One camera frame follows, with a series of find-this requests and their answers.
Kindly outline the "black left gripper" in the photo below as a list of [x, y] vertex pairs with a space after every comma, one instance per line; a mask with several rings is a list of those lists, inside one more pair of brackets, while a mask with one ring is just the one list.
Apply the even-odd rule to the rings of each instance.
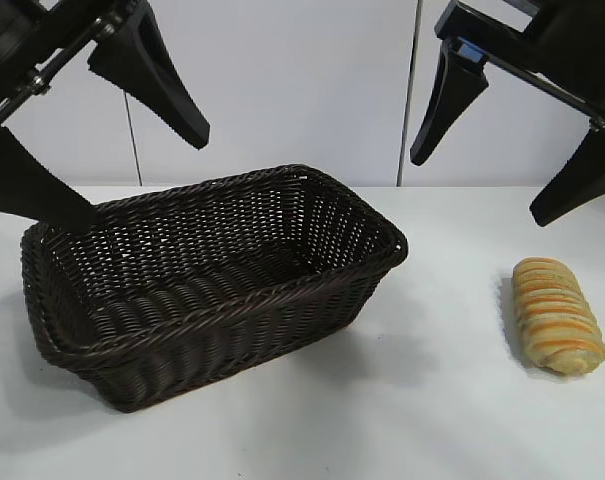
[[0, 1], [0, 212], [86, 232], [96, 208], [2, 127], [87, 44], [89, 70], [132, 95], [196, 149], [210, 124], [184, 86], [147, 1]]

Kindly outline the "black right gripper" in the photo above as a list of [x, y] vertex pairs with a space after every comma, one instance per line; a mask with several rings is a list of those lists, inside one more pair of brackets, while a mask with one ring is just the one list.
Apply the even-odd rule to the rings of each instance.
[[[488, 88], [489, 62], [605, 129], [605, 1], [512, 1], [530, 17], [519, 31], [465, 1], [451, 1], [434, 31], [444, 40], [410, 160], [423, 165], [454, 122]], [[544, 227], [605, 195], [605, 130], [590, 130], [530, 205]]]

